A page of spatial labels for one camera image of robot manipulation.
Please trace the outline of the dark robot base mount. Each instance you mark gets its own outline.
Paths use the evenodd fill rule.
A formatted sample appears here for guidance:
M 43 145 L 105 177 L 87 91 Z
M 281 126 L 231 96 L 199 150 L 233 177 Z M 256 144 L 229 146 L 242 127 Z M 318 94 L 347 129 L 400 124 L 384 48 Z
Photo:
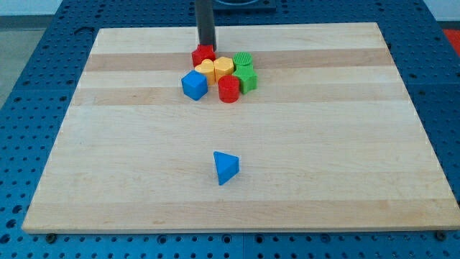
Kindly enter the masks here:
M 216 11 L 273 11 L 276 0 L 213 0 Z

